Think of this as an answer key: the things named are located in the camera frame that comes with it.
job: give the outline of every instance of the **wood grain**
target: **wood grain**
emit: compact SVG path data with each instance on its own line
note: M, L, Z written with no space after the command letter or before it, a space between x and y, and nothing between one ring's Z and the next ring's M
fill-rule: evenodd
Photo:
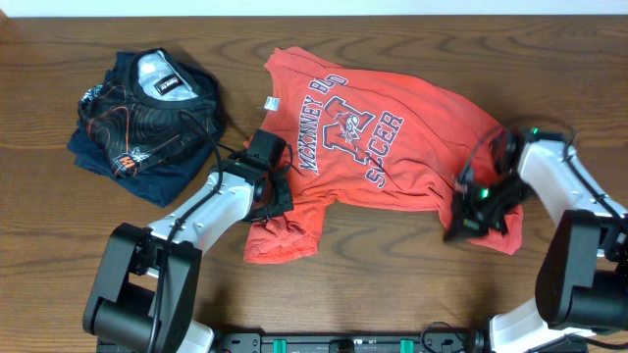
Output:
M116 51L164 47L212 72L231 116L222 142L232 146L264 119L257 107L272 84L263 64L292 45L350 68L420 76L506 125L556 128L516 117L565 119L580 131L585 165L626 204L627 28L626 17L9 21L0 45L0 351L93 352L80 322L109 233L163 217L211 165L166 209L73 166L65 145L77 102ZM337 204L318 255L256 266L242 261L248 226L236 225L203 261L194 316L266 331L478 324L534 293L553 229L538 201L525 212L524 246L512 257L442 244L436 214Z

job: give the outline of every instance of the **clothing label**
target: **clothing label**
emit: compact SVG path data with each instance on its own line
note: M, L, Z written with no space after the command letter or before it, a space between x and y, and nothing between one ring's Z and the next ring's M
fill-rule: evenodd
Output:
M182 84L183 81L177 76L177 74L170 74L158 80L157 83L154 84L154 87L157 89L159 94L164 95Z
M266 97L266 104L264 104L264 109L277 112L277 109L279 109L279 98Z

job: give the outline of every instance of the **red shirt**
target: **red shirt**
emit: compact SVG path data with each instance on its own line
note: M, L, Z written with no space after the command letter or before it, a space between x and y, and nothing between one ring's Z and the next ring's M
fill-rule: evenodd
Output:
M282 263L315 254L325 209L334 201L398 211L437 211L451 222L454 181L494 126L464 97L399 74L349 70L300 48L276 49L266 69L277 111L262 128L291 144L294 210L251 227L244 260ZM283 161L289 161L288 153ZM496 179L487 145L476 179ZM523 211L506 216L509 234L471 239L508 254L521 246Z

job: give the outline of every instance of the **blue fabric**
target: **blue fabric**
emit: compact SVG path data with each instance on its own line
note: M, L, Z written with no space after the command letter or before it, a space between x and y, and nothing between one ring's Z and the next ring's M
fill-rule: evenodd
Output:
M167 166L139 170L137 176L115 177L105 154L78 128L68 143L68 149L77 155L75 165L98 175L110 177L137 197L164 207L170 204L196 176L212 151L210 144L199 148L191 157Z

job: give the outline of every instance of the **shirt sleeve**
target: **shirt sleeve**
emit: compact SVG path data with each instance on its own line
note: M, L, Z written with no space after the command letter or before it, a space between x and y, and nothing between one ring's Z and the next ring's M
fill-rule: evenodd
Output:
M323 234L325 198L294 200L294 210L268 222L251 226L244 249L244 261L281 264L318 252Z

